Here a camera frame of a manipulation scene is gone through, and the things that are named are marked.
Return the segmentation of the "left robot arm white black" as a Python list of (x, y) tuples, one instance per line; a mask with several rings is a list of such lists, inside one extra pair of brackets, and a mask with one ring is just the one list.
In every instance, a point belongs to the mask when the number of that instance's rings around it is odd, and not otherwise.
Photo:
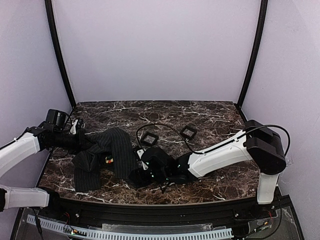
[[(5, 175), (17, 164), (43, 150), (64, 148), (77, 152), (85, 146), (81, 129), (83, 120), (76, 119), (65, 131), (70, 115), (49, 109), (45, 121), (39, 126), (27, 127), (23, 133), (0, 148), (0, 175)], [(11, 208), (53, 207), (59, 194), (47, 188), (0, 186), (0, 211)]]

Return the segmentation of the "black pinstriped shirt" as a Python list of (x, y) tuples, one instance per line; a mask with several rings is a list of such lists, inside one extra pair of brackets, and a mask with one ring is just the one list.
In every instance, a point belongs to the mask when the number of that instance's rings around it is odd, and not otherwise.
[(88, 136), (92, 144), (77, 153), (74, 165), (74, 188), (77, 192), (88, 192), (101, 188), (101, 169), (111, 166), (117, 179), (127, 180), (132, 171), (138, 169), (130, 135), (118, 128), (110, 128)]

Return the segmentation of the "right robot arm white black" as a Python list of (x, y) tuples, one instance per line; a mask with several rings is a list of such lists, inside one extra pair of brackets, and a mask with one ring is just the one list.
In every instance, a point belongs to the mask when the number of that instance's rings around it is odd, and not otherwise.
[(133, 170), (129, 179), (138, 188), (153, 182), (186, 184), (221, 168), (254, 161), (259, 168), (256, 201), (259, 205), (269, 205), (274, 200), (279, 175), (287, 167), (290, 149), (283, 147), (275, 128), (285, 130), (279, 125), (249, 120), (232, 137), (203, 150), (191, 149), (176, 159), (160, 147), (139, 147), (134, 153), (142, 166)]

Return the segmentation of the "flower brooch green orange yellow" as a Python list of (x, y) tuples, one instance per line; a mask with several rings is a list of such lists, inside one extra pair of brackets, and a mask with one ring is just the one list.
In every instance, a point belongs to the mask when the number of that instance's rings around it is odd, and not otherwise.
[(114, 162), (113, 157), (112, 157), (111, 155), (107, 155), (107, 156), (105, 157), (104, 162), (105, 162), (106, 164), (112, 164), (112, 163)]

